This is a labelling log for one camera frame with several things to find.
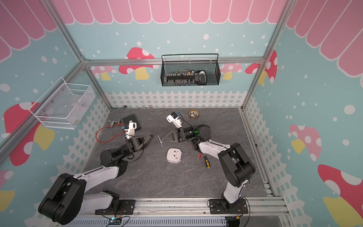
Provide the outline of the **white alarm clock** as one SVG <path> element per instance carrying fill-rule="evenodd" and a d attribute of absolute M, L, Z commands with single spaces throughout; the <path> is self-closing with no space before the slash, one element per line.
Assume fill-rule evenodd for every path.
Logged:
<path fill-rule="evenodd" d="M 182 151 L 178 148 L 170 148 L 167 152 L 166 159 L 169 163 L 179 163 L 181 162 Z"/>

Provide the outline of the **black yellow screwdriver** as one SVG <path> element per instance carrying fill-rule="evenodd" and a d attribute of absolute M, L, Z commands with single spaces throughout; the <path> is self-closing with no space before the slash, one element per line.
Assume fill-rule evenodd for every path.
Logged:
<path fill-rule="evenodd" d="M 203 158 L 204 158 L 204 163 L 205 163 L 206 168 L 210 168 L 210 163 L 209 163 L 207 156 L 203 155 Z"/>

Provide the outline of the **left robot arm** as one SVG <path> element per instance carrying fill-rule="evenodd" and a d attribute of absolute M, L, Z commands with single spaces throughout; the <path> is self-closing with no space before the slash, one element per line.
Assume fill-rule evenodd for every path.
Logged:
<path fill-rule="evenodd" d="M 76 175 L 61 174 L 41 201 L 38 212 L 62 225 L 91 211 L 100 215 L 119 214 L 124 208 L 119 194 L 109 190 L 97 194 L 87 192 L 121 177 L 127 170 L 128 158 L 136 152 L 144 152 L 152 139 L 153 135 L 132 136 L 121 147 L 104 150 L 100 154 L 100 167 Z"/>

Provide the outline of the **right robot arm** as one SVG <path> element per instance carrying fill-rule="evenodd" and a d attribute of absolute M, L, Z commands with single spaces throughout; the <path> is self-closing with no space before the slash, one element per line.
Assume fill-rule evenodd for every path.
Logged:
<path fill-rule="evenodd" d="M 221 196 L 222 207 L 230 211 L 239 204 L 243 188 L 256 172 L 254 164 L 239 143 L 228 145 L 213 141 L 211 128 L 204 124 L 171 130 L 159 140 L 161 143 L 190 141 L 195 151 L 217 158 L 228 180 Z"/>

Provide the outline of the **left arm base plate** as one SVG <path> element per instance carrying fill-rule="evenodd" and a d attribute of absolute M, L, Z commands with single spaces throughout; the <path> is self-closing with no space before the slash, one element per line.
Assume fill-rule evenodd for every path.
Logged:
<path fill-rule="evenodd" d="M 136 200 L 119 200 L 112 202 L 109 208 L 104 210 L 96 210 L 96 215 L 132 215 L 134 212 Z"/>

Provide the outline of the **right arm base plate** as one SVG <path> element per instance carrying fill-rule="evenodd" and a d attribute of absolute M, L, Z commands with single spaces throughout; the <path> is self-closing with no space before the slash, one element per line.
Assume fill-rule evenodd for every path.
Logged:
<path fill-rule="evenodd" d="M 248 205 L 244 199 L 233 204 L 229 204 L 224 199 L 209 199 L 207 206 L 211 214 L 248 214 Z"/>

